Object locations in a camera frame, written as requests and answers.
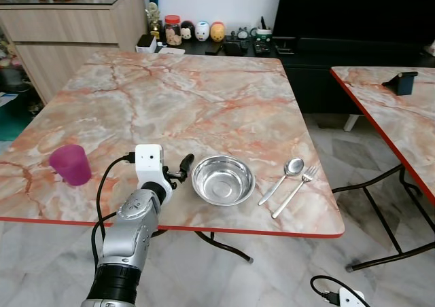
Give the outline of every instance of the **pink cup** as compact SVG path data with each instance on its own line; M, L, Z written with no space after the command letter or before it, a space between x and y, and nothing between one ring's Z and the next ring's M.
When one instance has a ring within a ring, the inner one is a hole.
M50 156L49 163L72 186L83 185L91 177L88 157L80 145L59 147Z

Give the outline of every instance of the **wooden cabinet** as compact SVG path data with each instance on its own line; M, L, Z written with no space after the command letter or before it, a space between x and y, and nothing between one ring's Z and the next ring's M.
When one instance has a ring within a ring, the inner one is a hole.
M144 0L0 0L0 21L45 103L93 53L135 51L146 32Z

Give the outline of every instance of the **silverware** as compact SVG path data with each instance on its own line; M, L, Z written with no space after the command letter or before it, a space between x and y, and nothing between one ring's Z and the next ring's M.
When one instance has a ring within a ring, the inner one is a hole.
M249 167L232 156L211 156L200 161L192 171L192 185L206 202L232 206L248 199L256 178Z
M309 183L313 180L313 177L315 173L317 172L318 167L316 166L310 166L302 175L302 181L300 182L299 186L296 187L296 189L285 199L284 202L282 202L281 205L279 205L279 208L272 214L272 218L276 219L278 215L285 209L287 204L292 200L293 196L298 192L298 190L302 187L304 183Z
M262 199L258 202L258 205L262 205L264 202L266 202L273 195L273 193L275 193L279 185L281 185L281 183L287 176L297 176L299 175L299 173L302 171L303 168L304 168L304 161L300 158L294 158L287 161L287 163L285 163L284 166L284 176L282 176L280 180L278 180L274 184L274 186L269 188L269 190L264 194Z

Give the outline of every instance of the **red table edge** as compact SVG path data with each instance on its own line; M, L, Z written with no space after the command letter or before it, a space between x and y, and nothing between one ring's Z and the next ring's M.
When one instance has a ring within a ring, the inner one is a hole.
M94 226L95 225L95 222L88 222L88 221L26 219L26 218L22 218L22 217L0 217L0 221L58 224L58 225L86 225L86 226ZM227 233L227 234L261 234L261 235L265 235L265 236L301 237L301 238L318 238L318 239L339 238L344 234L344 230L340 234L302 234L302 233L277 232L277 231L185 227L185 226L178 226L178 225L160 225L160 226L158 226L158 229L159 230L179 230L179 231L221 232L221 233Z
M429 190L424 181L420 178L420 176L414 171L413 167L409 164L406 158L400 153L397 147L390 141L388 136L384 133L382 128L375 122L369 112L364 108L364 106L359 102L359 100L353 95L352 91L347 88L346 84L341 80L341 78L335 73L334 69L331 68L331 74L335 78L335 80L341 85L343 90L351 97L354 103L361 109L363 114L366 116L368 121L375 127L377 132L382 136L383 140L388 144L389 148L394 152L394 154L398 157L399 161L403 163L407 171L411 174L417 184L420 186L421 190L428 197L429 201L435 205L435 195Z

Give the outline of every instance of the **marble table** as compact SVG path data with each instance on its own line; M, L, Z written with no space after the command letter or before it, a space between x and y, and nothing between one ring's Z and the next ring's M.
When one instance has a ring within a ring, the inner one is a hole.
M84 147L92 169L85 185L67 185L48 165L61 145ZM276 220L274 211L300 177L289 178L263 206L262 194L291 157L320 165L277 59L95 54L0 157L0 219L93 225L95 196L110 162L138 143L164 148L177 171L188 153L194 165L215 154L236 156L256 176L252 197L236 206L199 198L190 179L179 184L160 214L161 230L193 230L336 238L344 225L320 167ZM103 215L135 189L131 164L117 164L101 196Z
M411 95L382 86L417 71ZM333 67L332 74L435 204L435 69Z

